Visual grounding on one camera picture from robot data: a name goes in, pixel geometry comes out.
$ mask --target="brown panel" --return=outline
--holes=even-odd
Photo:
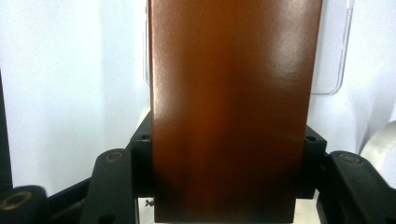
[[[292,222],[319,0],[150,0],[157,222]]]

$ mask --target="white background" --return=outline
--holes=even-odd
[[[149,99],[144,4],[0,0],[15,186],[41,185],[53,194],[87,178],[101,152],[127,145]],[[355,2],[343,87],[310,102],[307,123],[328,140],[329,152],[359,153],[396,119],[395,15],[393,0]]]

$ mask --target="wooden board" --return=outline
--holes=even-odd
[[[156,222],[292,222],[319,0],[150,0]]]

